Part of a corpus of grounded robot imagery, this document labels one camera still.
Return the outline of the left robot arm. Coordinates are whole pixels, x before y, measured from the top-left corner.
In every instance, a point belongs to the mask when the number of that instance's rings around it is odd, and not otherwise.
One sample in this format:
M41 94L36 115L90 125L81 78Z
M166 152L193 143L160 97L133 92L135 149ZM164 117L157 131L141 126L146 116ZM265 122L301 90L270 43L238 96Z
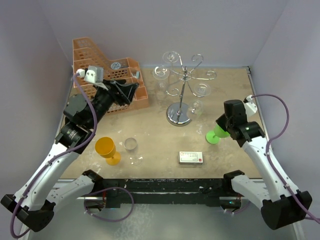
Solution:
M103 191L103 177L90 169L66 186L53 190L64 171L92 141L102 117L113 104L130 105L139 84L124 79L103 80L94 87L93 98L82 88L79 94L69 98L63 110L64 125L45 160L16 193L2 197L0 203L12 214L10 233L13 238L23 236L15 234L15 220L20 220L28 231L39 232L50 223L59 207L77 197L98 196Z

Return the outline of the green plastic goblet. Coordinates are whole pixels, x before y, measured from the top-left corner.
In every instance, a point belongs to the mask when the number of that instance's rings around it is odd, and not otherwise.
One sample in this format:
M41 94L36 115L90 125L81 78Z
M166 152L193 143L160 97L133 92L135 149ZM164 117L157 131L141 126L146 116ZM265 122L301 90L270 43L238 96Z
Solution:
M230 134L227 131L216 124L213 130L207 132L205 139L209 144L216 145L220 142L220 139L228 138L229 136Z

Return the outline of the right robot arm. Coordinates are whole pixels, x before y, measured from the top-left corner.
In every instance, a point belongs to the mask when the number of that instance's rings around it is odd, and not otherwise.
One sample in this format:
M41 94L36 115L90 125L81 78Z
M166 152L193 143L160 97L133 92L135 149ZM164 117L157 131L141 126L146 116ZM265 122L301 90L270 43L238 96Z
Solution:
M270 150L270 144L260 125L248 121L256 113L253 102L238 99L223 103L224 113L216 120L218 136L230 136L254 163L265 184L264 187L249 179L244 172L235 170L224 174L222 190L228 196L236 193L247 198L262 215L266 225L276 230L302 221L311 206L312 196L301 191L285 173Z

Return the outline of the clear wine glass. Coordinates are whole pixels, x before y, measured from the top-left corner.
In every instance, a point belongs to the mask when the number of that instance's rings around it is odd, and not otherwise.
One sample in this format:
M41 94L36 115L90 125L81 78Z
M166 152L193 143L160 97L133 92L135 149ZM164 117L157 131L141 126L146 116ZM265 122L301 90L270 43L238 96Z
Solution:
M187 104L187 117L191 120L195 120L201 116L204 111L203 98L211 94L211 87L204 82L197 83L194 85L191 91L195 96L195 99L191 100Z
M129 137L124 141L124 148L128 154L131 166L138 167L143 162L143 156L139 153L138 142L135 138Z
M169 72L169 84L179 80L180 76L176 74L174 70L174 66L179 60L179 54L176 51L166 51L162 56L162 62Z
M152 75L155 78L154 91L158 100L164 100L167 96L168 70L164 66L156 66Z

